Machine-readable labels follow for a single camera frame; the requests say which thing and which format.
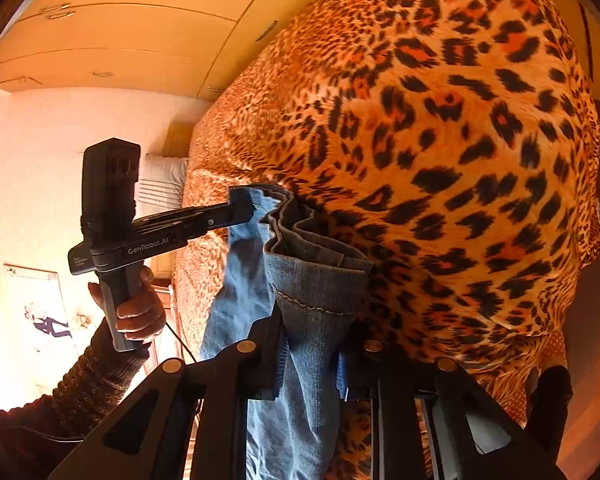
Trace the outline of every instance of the metal screw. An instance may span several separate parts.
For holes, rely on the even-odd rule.
[[[438,361],[438,368],[443,372],[453,372],[458,368],[456,363],[451,357],[443,357]]]
[[[162,363],[162,369],[168,374],[174,374],[182,368],[182,362],[179,359],[167,359]]]
[[[256,349],[256,343],[254,343],[250,339],[243,339],[238,343],[238,345],[235,348],[241,354],[250,354]]]
[[[382,343],[378,339],[366,339],[364,347],[367,352],[375,353],[382,350]]]

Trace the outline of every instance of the pillow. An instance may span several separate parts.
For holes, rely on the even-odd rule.
[[[182,207],[187,158],[145,155],[136,184],[136,218]]]

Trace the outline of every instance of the denim fabric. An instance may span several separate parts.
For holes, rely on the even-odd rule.
[[[224,283],[200,353],[211,358],[244,339],[278,302],[289,352],[278,399],[249,404],[248,478],[320,480],[339,424],[335,351],[365,304],[372,264],[327,237],[319,215],[285,189],[259,184],[230,192],[251,200],[254,215],[229,228]]]

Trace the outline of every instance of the human hand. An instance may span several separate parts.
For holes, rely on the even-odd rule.
[[[125,334],[130,341],[149,342],[159,335],[166,323],[164,307],[151,283],[154,274],[149,267],[143,266],[140,270],[142,292],[129,301],[118,306],[116,313],[116,329]],[[89,283],[89,292],[93,301],[104,307],[104,298],[99,283]]]

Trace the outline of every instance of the brown sweater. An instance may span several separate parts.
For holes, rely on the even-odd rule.
[[[83,437],[115,408],[148,359],[146,346],[116,352],[105,320],[91,345],[50,396],[22,408],[0,410],[0,442],[33,478],[46,479],[76,444],[58,443],[22,427],[59,437]]]

